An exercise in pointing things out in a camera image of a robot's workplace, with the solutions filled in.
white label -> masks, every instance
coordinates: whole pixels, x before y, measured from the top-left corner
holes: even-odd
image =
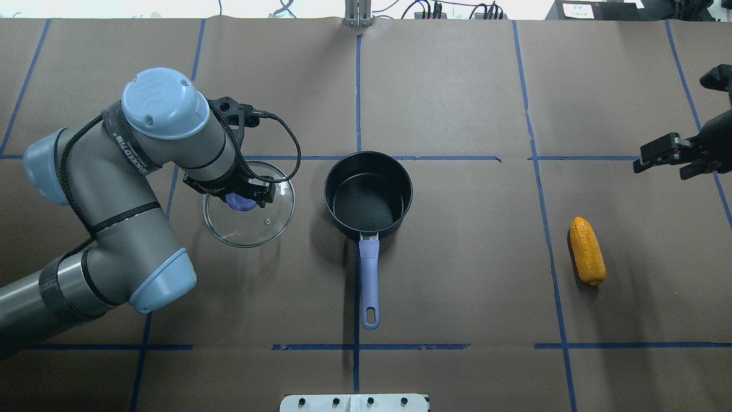
[[[569,4],[562,3],[564,15],[569,18],[594,18],[590,4]]]

black cable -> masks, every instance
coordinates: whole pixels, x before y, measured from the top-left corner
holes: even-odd
[[[72,251],[70,251],[68,253],[68,256],[73,256],[73,255],[79,253],[80,251],[83,251],[84,248],[86,248],[87,246],[91,245],[92,242],[94,242],[94,238],[86,239],[84,242],[82,242],[81,245],[76,246]]]
[[[236,137],[234,136],[234,132],[231,130],[231,126],[229,126],[229,124],[226,122],[226,120],[224,120],[224,116],[221,114],[219,109],[216,107],[215,104],[213,104],[213,101],[211,101],[211,100],[209,100],[209,107],[211,108],[211,111],[213,111],[214,117],[216,117],[216,120],[218,120],[219,123],[224,127],[224,131],[229,136],[231,143],[234,144],[234,149],[236,150],[236,153],[239,155],[239,160],[242,161],[242,163],[244,164],[244,169],[247,171],[247,173],[251,177],[254,177],[255,179],[259,179],[265,183],[282,183],[282,182],[286,182],[286,181],[292,179],[295,176],[298,169],[300,169],[300,161],[302,159],[302,152],[300,151],[300,143],[297,141],[297,137],[295,137],[295,133],[292,133],[292,130],[290,129],[289,126],[287,126],[287,123],[285,123],[285,121],[282,120],[282,118],[280,118],[279,116],[277,116],[274,113],[269,113],[268,111],[262,111],[262,110],[252,111],[253,116],[261,117],[263,119],[277,120],[282,125],[282,127],[285,128],[287,133],[290,135],[290,137],[292,138],[292,142],[295,144],[295,148],[297,149],[297,160],[295,162],[295,167],[292,169],[292,172],[282,179],[272,179],[270,177],[260,176],[252,171],[252,169],[249,167],[249,164],[247,163],[247,159],[245,159],[244,155],[242,154],[242,148],[239,146],[239,143],[236,142]]]
[[[81,210],[76,199],[74,199],[74,195],[71,193],[71,187],[69,187],[69,176],[66,170],[66,162],[69,160],[69,154],[71,153],[71,149],[74,147],[74,144],[76,144],[76,142],[79,141],[86,132],[101,121],[102,115],[99,115],[92,119],[91,122],[87,123],[86,126],[79,129],[79,131],[76,132],[76,134],[66,143],[66,146],[64,146],[64,151],[61,153],[61,160],[59,161],[59,183],[61,184],[61,189],[64,191],[64,195],[66,196],[66,200],[69,202],[69,206],[71,206],[71,209],[76,213],[76,216],[92,238],[94,237],[94,230],[86,220],[84,212]]]
[[[496,0],[490,4],[490,8],[485,12],[485,20],[493,20],[493,12],[496,10]]]
[[[371,13],[373,14],[373,13],[380,13],[380,12],[385,12],[385,11],[387,11],[388,9],[391,9],[392,7],[394,7],[394,5],[395,5],[396,3],[398,3],[398,2],[399,2],[399,0],[397,0],[397,1],[393,2],[393,3],[391,3],[391,4],[390,4],[390,5],[389,5],[389,6],[388,6],[388,7],[386,8],[386,9],[383,9],[383,10],[374,10],[374,11],[372,11]]]
[[[478,10],[478,7],[484,7],[484,12],[487,15],[488,14],[488,5],[486,3],[478,4],[476,7],[473,8],[473,11],[470,12],[470,17],[468,17],[468,20],[473,18],[473,15],[475,15],[475,11]]]
[[[477,5],[478,6],[480,5],[480,4],[454,3],[452,1],[443,1],[442,3],[445,3],[445,4],[454,4],[455,6],[468,6],[468,7],[475,7]]]
[[[280,0],[280,4],[281,4],[281,5],[283,6],[283,7],[287,7],[287,6],[285,6],[285,0]],[[287,8],[285,9],[285,11],[287,11],[288,13],[290,13],[290,15],[292,16],[292,18],[297,18],[297,16],[296,16],[295,14],[293,14],[293,13],[292,13],[292,12],[290,11],[290,7],[287,7]]]
[[[404,18],[404,16],[407,15],[407,12],[409,11],[409,9],[411,9],[412,6],[414,6],[417,3],[420,3],[422,5],[422,18],[425,18],[425,6],[422,4],[422,2],[427,3],[427,15],[431,14],[432,13],[432,6],[430,5],[430,2],[429,1],[427,1],[427,0],[415,0],[412,4],[409,5],[409,7],[407,7],[407,10],[404,10],[404,14],[402,14],[402,17],[401,18]]]

blue joint cap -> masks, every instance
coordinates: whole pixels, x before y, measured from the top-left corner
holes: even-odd
[[[185,295],[195,286],[195,271],[185,248],[172,254],[130,297],[140,313],[158,310]]]
[[[162,140],[184,139],[209,121],[209,102],[181,73],[155,67],[122,91],[122,111],[137,131]]]
[[[23,154],[23,168],[28,180],[40,190],[43,197],[59,206],[69,205],[56,173],[56,143],[64,130],[59,129],[31,144]]]

purple handle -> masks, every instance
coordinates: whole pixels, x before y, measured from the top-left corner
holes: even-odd
[[[378,240],[361,240],[361,314],[364,328],[378,328]],[[369,323],[369,311],[373,323]]]
[[[247,199],[246,197],[241,197],[235,193],[229,193],[226,195],[226,204],[229,205],[230,208],[238,210],[239,212],[248,212],[257,207],[257,202],[252,199]]]

saucepan handle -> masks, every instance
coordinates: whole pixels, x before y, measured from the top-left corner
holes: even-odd
[[[364,328],[378,327],[378,240],[359,242],[361,257],[361,315]]]

